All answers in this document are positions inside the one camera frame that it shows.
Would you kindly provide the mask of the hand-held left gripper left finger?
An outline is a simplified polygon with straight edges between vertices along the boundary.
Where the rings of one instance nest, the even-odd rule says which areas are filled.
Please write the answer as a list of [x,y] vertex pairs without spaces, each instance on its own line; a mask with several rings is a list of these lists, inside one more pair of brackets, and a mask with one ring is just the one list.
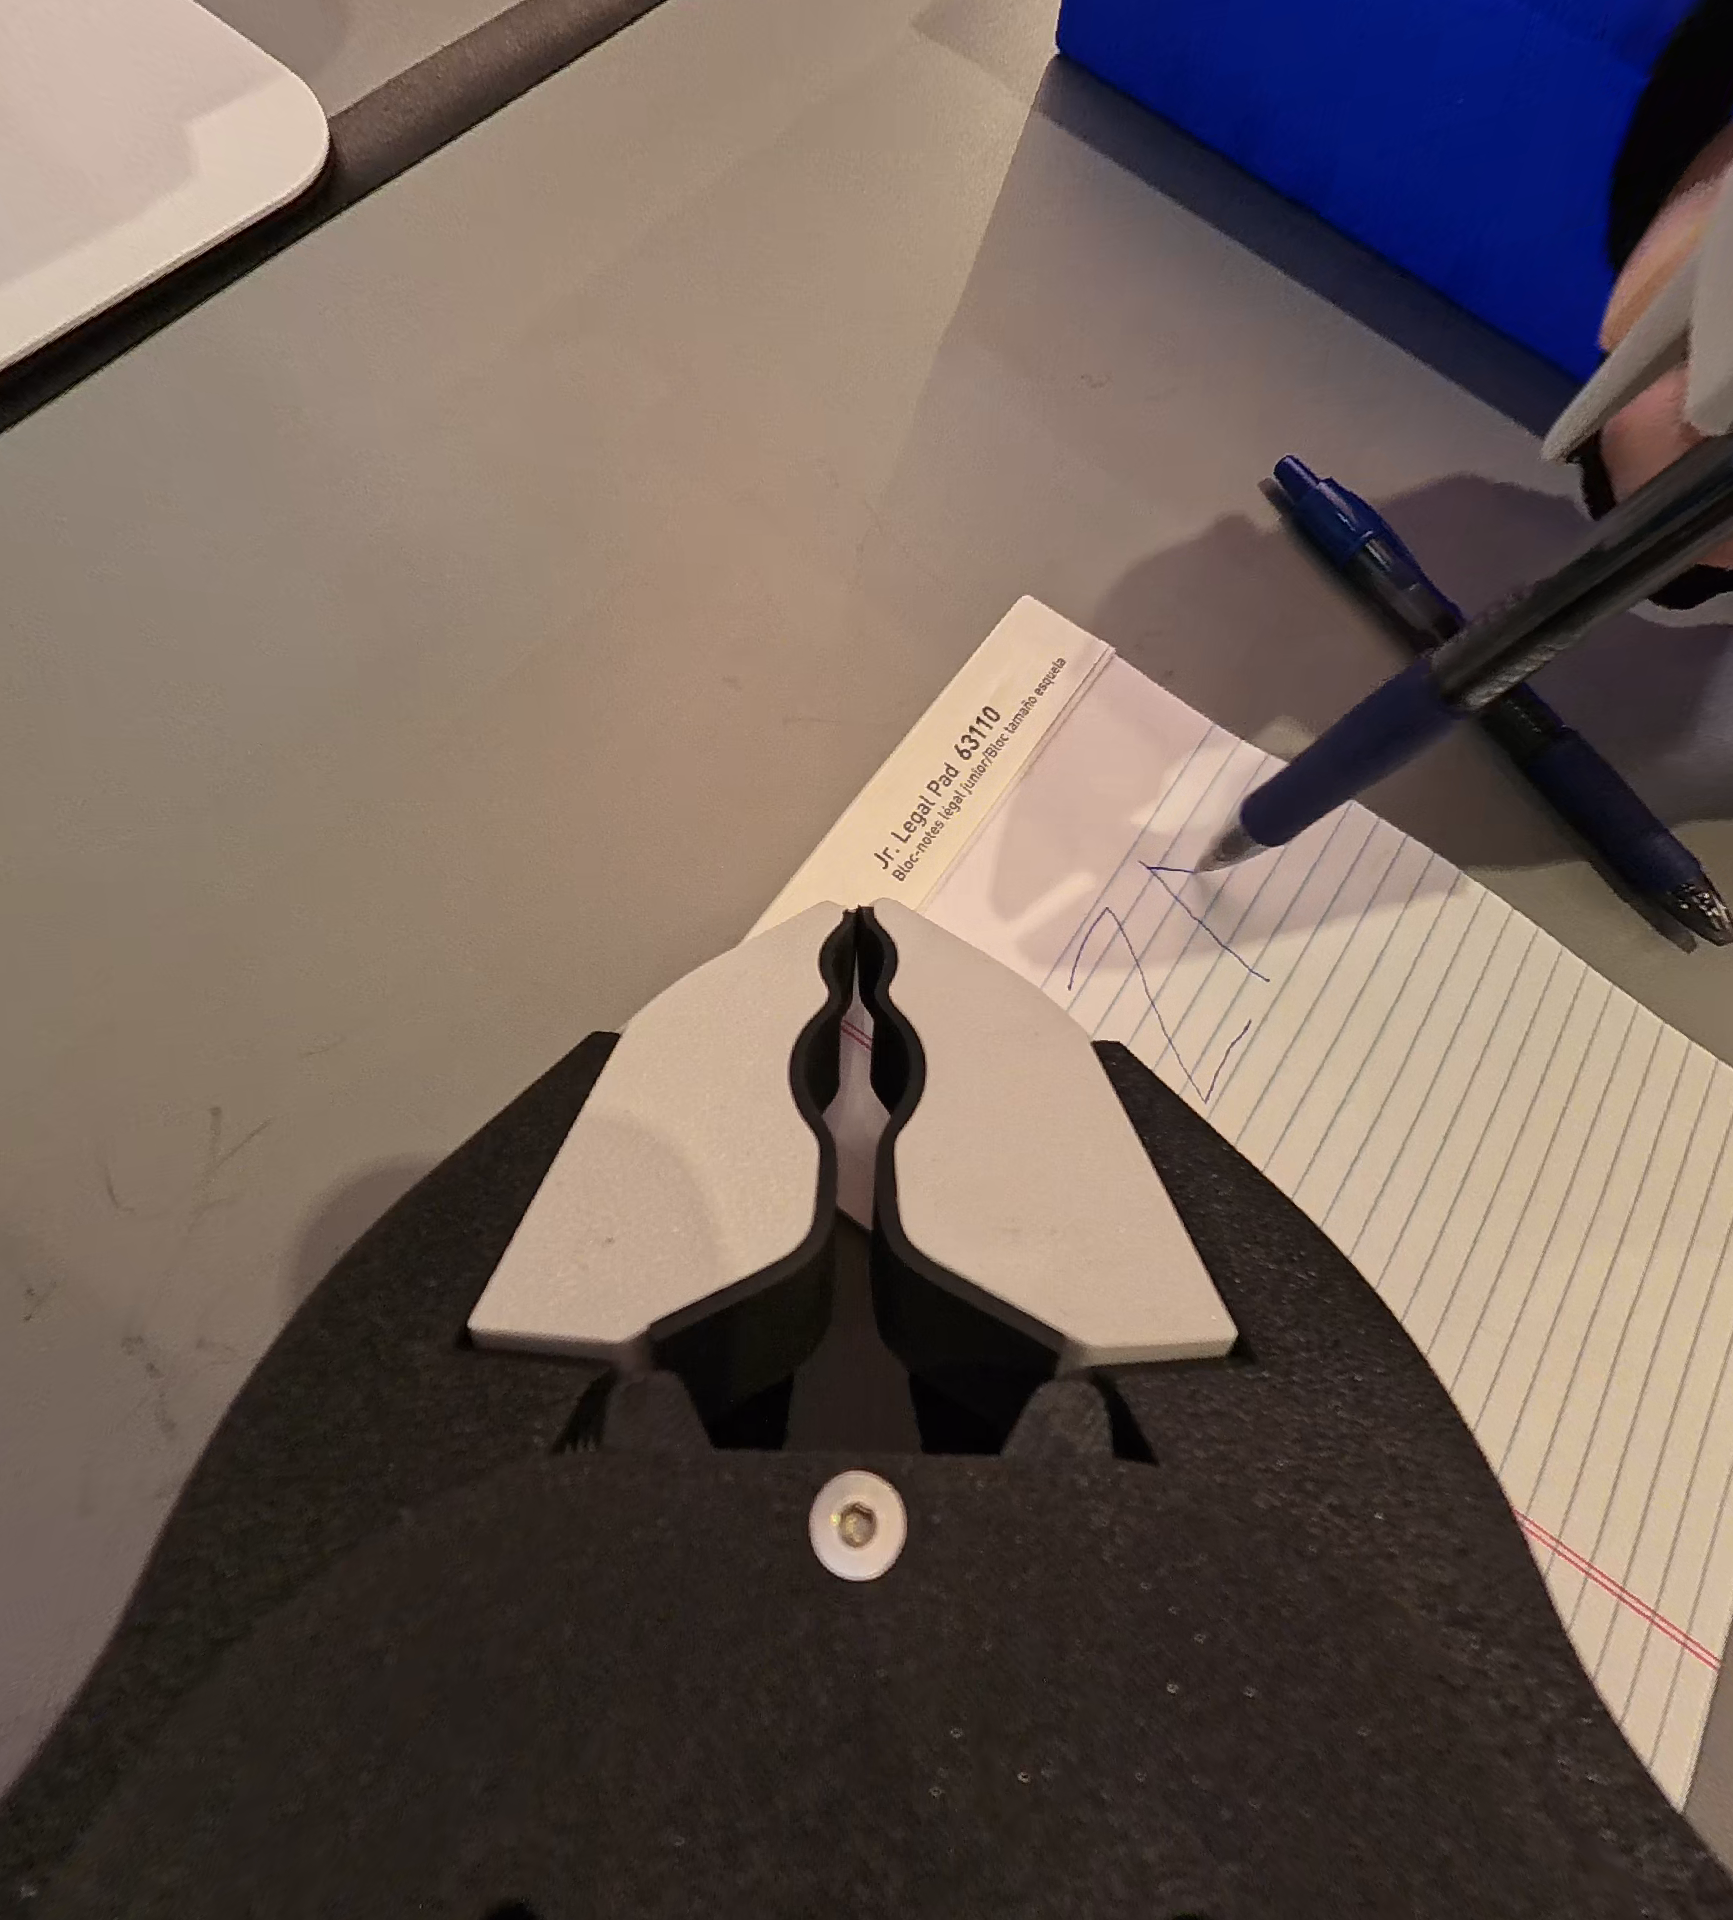
[[470,1347],[669,1372],[715,1439],[785,1427],[829,1330],[854,946],[857,914],[813,904],[624,1022],[470,1306]]

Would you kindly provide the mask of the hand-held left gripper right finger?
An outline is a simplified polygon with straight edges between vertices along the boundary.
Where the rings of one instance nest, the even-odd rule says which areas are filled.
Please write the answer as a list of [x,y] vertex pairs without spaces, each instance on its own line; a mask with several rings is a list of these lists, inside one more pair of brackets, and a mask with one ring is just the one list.
[[925,1452],[1000,1452],[1051,1382],[1226,1363],[1238,1322],[1093,1041],[896,900],[864,911],[873,1318]]

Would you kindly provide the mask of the blue retractable pen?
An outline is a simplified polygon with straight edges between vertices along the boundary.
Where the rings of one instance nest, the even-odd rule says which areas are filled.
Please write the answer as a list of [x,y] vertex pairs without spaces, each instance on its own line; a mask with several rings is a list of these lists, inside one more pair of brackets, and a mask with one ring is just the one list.
[[[1423,657],[1462,628],[1459,609],[1360,493],[1295,455],[1276,460],[1261,493],[1310,560],[1405,651]],[[1631,904],[1706,946],[1733,943],[1733,911],[1694,851],[1533,689],[1516,687],[1484,708],[1480,728]]]
[[1682,452],[1551,577],[1413,657],[1250,791],[1198,872],[1282,848],[1729,538],[1733,433]]

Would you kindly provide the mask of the white lined notepad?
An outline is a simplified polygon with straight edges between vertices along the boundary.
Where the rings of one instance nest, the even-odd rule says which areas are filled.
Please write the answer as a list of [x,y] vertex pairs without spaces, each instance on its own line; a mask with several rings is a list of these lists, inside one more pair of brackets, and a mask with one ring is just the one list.
[[1687,1804],[1733,1623],[1733,1068],[1364,805],[1024,596],[757,931],[896,898],[1128,1043],[1380,1292]]

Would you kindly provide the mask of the person's right hand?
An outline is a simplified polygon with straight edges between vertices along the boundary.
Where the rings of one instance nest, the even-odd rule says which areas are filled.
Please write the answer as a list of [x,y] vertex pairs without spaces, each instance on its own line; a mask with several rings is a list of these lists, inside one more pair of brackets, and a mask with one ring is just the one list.
[[[1600,348],[1623,347],[1625,333],[1660,298],[1666,282],[1699,252],[1729,166],[1733,119],[1694,156],[1625,257],[1600,318]],[[1600,425],[1598,460],[1612,503],[1639,493],[1699,442],[1685,420],[1685,402],[1687,361],[1678,358]],[[1733,543],[1719,546],[1706,566],[1733,574]]]

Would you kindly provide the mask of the blue plastic bin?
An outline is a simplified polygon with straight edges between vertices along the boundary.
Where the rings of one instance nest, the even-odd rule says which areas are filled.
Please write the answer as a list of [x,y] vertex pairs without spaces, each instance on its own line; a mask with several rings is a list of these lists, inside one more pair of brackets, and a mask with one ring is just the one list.
[[1608,191],[1690,4],[1063,4],[1060,55],[1571,378]]

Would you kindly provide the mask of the white and wood document stand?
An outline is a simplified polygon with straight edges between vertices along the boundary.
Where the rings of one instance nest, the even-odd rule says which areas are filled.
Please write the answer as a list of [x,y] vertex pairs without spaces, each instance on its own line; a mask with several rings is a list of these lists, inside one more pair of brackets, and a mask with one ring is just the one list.
[[327,117],[200,4],[0,4],[0,375],[293,205]]

